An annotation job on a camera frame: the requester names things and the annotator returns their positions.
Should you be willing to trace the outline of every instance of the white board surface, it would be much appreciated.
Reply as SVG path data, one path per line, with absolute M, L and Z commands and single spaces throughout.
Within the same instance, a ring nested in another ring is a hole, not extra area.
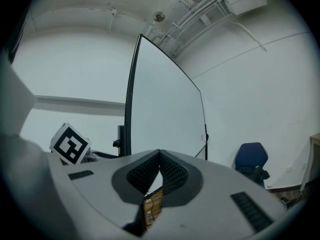
M 144 37 L 135 67 L 130 133 L 133 155 L 160 149 L 195 157 L 206 145 L 200 91 Z M 161 185 L 159 174 L 149 193 Z

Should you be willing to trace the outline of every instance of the black frame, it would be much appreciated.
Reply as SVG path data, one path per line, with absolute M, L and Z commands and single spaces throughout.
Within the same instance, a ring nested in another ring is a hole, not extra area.
M 138 41 L 137 41 L 136 46 L 135 46 L 133 59 L 132 59 L 132 63 L 131 63 L 130 74 L 129 74 L 128 87 L 127 87 L 127 91 L 126 91 L 125 112 L 124 112 L 124 141 L 123 141 L 124 142 L 124 147 L 123 148 L 125 149 L 125 151 L 124 151 L 125 155 L 126 156 L 132 155 L 132 150 L 131 150 L 132 99 L 133 99 L 133 92 L 134 92 L 137 60 L 138 60 L 138 54 L 139 54 L 139 49 L 140 49 L 140 44 L 141 44 L 142 38 L 144 38 L 147 41 L 149 41 L 153 46 L 155 46 L 163 54 L 165 54 L 184 73 L 184 75 L 191 81 L 191 83 L 193 83 L 195 88 L 197 88 L 197 90 L 199 91 L 200 98 L 201 98 L 201 104 L 202 104 L 202 111 L 203 111 L 203 118 L 204 118 L 204 129 L 205 129 L 205 137 L 206 137 L 206 140 L 205 140 L 205 160 L 208 160 L 208 138 L 207 138 L 208 134 L 207 134 L 207 125 L 206 125 L 206 118 L 205 118 L 204 103 L 203 103 L 203 100 L 202 100 L 201 91 L 195 85 L 195 83 L 190 79 L 190 77 L 176 64 L 176 62 L 171 57 L 169 57 L 163 50 L 161 50 L 158 46 L 156 46 L 152 41 L 150 41 L 143 34 L 139 34 Z

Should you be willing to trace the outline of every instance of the wooden table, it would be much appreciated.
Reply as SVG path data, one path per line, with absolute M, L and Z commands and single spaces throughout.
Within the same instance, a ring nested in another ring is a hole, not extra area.
M 301 187 L 300 187 L 300 192 L 302 193 L 302 191 L 304 190 L 306 183 L 310 180 L 310 176 L 311 176 L 311 171 L 312 171 L 312 167 L 315 166 L 319 166 L 319 159 L 320 157 L 315 157 L 315 145 L 318 145 L 320 147 L 320 132 L 310 136 L 310 153 L 309 153 L 309 159 L 308 159 L 308 164 L 304 173 L 304 177 L 301 183 Z

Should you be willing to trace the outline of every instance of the wall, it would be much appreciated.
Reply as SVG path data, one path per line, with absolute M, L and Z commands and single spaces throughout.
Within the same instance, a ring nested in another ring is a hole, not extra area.
M 231 167 L 241 144 L 261 142 L 267 188 L 299 185 L 309 136 L 320 132 L 319 48 L 286 0 L 268 0 L 238 20 L 267 52 L 224 21 L 176 58 L 201 91 L 208 160 Z
M 21 136 L 49 151 L 51 138 L 69 122 L 92 141 L 112 147 L 124 124 L 127 85 L 136 39 L 86 27 L 52 28 L 28 36 L 12 64 L 36 96 Z

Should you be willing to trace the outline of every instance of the chair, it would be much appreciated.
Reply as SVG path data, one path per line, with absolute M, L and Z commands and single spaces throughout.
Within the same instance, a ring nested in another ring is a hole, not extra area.
M 234 164 L 236 169 L 241 166 L 263 168 L 267 160 L 268 154 L 260 142 L 244 143 L 235 155 Z

